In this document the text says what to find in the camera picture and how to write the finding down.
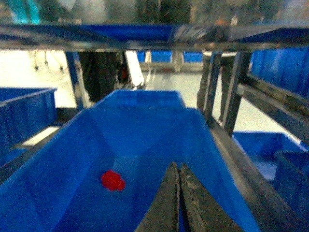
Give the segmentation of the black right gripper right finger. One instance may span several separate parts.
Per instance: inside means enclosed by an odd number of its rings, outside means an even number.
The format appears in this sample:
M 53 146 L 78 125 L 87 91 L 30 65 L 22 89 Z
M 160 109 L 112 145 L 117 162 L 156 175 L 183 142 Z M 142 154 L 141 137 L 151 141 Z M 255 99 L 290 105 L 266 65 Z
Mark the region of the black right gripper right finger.
M 179 176 L 186 232 L 241 231 L 241 227 L 224 211 L 187 164 L 182 164 Z

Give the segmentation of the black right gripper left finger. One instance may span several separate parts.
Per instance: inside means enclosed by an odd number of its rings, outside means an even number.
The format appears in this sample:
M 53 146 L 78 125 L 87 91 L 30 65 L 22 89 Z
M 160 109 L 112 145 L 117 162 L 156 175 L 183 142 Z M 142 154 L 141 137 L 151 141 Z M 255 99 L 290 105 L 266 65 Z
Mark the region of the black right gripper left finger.
M 177 164 L 169 164 L 150 208 L 137 232 L 177 232 L 180 221 L 180 176 Z

